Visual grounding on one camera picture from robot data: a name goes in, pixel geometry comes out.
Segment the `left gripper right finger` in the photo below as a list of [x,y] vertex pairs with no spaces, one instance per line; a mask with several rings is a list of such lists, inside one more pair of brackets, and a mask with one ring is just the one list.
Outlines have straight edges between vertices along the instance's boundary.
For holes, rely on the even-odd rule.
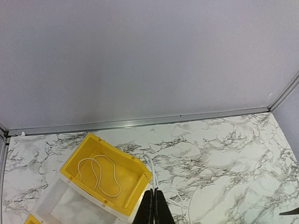
[[154,221],[156,224],[175,224],[164,194],[158,189],[154,191]]

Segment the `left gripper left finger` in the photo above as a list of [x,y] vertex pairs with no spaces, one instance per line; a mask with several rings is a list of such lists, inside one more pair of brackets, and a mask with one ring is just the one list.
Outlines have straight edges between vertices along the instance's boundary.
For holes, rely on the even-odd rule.
[[154,223],[154,193],[153,189],[144,192],[141,204],[135,215],[132,224],[153,224]]

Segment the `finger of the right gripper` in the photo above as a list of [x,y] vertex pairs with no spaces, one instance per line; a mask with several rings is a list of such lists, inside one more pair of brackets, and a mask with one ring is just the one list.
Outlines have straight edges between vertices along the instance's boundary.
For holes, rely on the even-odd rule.
[[299,214],[299,209],[293,209],[291,211],[287,212],[281,212],[279,213],[280,216],[287,216],[287,215],[298,215]]

